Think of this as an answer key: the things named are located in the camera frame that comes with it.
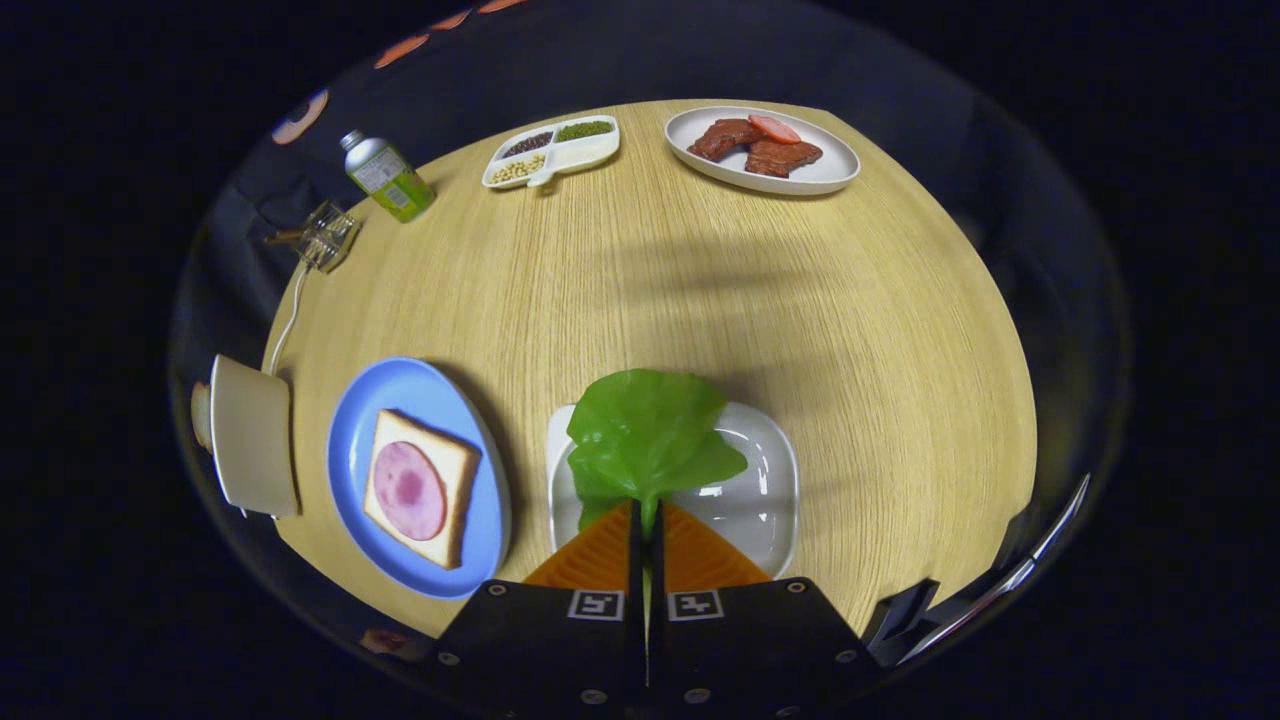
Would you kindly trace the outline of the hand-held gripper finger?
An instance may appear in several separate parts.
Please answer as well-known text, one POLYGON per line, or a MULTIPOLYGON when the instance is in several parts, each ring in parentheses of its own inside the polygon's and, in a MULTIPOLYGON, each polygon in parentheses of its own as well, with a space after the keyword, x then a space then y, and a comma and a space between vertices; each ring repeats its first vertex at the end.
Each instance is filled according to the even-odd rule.
POLYGON ((648 692, 664 719, 829 719, 884 684, 819 585, 773 579, 690 512, 652 534, 648 692))
POLYGON ((524 580, 484 583, 426 683, 470 717, 625 717, 646 684, 644 559, 639 505, 621 503, 524 580))

